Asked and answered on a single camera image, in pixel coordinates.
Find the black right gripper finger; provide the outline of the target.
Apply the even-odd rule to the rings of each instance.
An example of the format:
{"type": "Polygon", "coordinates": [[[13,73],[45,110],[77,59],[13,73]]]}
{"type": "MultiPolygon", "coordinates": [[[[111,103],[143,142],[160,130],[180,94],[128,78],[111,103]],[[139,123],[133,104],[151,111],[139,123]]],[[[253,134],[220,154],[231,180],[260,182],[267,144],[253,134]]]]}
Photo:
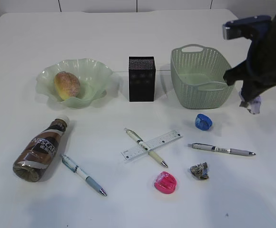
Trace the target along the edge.
{"type": "Polygon", "coordinates": [[[250,98],[249,100],[252,101],[255,98],[259,97],[263,92],[276,87],[276,85],[252,85],[250,89],[250,98]]]}
{"type": "Polygon", "coordinates": [[[245,102],[250,102],[254,99],[254,84],[251,81],[243,81],[243,85],[241,88],[241,96],[245,102]]]}

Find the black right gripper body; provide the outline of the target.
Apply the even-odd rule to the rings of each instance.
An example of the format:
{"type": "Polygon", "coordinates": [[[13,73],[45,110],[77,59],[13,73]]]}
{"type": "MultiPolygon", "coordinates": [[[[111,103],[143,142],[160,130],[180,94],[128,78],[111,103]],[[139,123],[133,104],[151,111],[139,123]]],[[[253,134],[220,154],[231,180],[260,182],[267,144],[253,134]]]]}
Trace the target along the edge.
{"type": "Polygon", "coordinates": [[[276,15],[271,18],[268,32],[251,39],[246,60],[225,72],[228,85],[247,80],[268,86],[276,84],[276,15]]]}

